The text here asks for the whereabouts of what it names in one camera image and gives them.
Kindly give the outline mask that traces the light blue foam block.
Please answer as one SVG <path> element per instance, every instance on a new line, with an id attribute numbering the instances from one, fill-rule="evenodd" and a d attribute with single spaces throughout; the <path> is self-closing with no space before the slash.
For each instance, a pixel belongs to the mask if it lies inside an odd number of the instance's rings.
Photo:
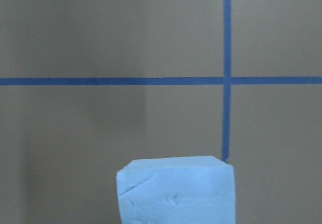
<path id="1" fill-rule="evenodd" d="M 234 168 L 214 156 L 132 160 L 116 183 L 122 223 L 236 223 Z"/>

